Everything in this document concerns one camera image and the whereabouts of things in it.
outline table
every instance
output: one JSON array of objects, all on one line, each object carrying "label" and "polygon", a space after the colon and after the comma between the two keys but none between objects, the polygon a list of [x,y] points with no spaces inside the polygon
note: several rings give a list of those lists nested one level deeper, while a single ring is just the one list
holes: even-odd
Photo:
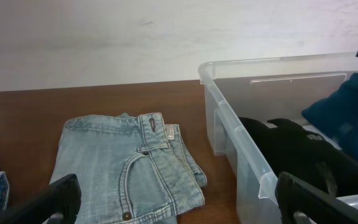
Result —
[{"label": "table", "polygon": [[0,170],[11,186],[9,206],[49,184],[66,120],[124,112],[161,112],[166,124],[179,124],[188,150],[206,173],[206,205],[178,216],[178,223],[238,223],[236,176],[225,156],[212,153],[204,86],[198,80],[0,92]]}]

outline black fabric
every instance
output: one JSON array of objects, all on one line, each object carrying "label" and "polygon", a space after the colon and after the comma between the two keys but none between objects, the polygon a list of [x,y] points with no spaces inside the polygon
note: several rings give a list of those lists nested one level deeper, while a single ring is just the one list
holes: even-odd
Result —
[{"label": "black fabric", "polygon": [[283,171],[289,172],[331,195],[333,189],[328,188],[335,184],[336,197],[358,194],[358,163],[321,135],[288,119],[267,121],[276,128],[249,118],[240,118],[240,121],[277,176]]}]

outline light blue jeans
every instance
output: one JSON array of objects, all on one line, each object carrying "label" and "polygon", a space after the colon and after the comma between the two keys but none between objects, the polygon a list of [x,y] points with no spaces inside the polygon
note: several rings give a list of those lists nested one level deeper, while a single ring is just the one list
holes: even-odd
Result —
[{"label": "light blue jeans", "polygon": [[206,177],[173,127],[168,140],[160,113],[67,121],[50,182],[77,175],[76,223],[176,223],[176,215],[204,205]]}]

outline brown wooden table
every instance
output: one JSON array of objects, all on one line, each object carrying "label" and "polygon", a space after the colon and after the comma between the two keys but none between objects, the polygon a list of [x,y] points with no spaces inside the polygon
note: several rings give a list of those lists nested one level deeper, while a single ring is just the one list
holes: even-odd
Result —
[{"label": "brown wooden table", "polygon": [[9,206],[48,185],[66,120],[124,112],[161,112],[166,124],[179,124],[186,146],[207,175],[206,205],[180,215],[179,223],[238,223],[236,176],[226,157],[212,153],[200,81],[0,92],[0,170],[6,171],[11,186]]}]

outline clear plastic container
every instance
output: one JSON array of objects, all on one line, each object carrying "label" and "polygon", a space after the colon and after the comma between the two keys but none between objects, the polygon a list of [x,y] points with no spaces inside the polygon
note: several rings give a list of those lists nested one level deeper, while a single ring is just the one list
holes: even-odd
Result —
[{"label": "clear plastic container", "polygon": [[[306,124],[301,111],[358,72],[358,58],[345,53],[208,62],[198,71],[205,87],[209,142],[215,155],[227,156],[237,175],[241,223],[281,223],[274,194],[277,177],[238,116]],[[358,195],[338,199],[358,209]]]}]

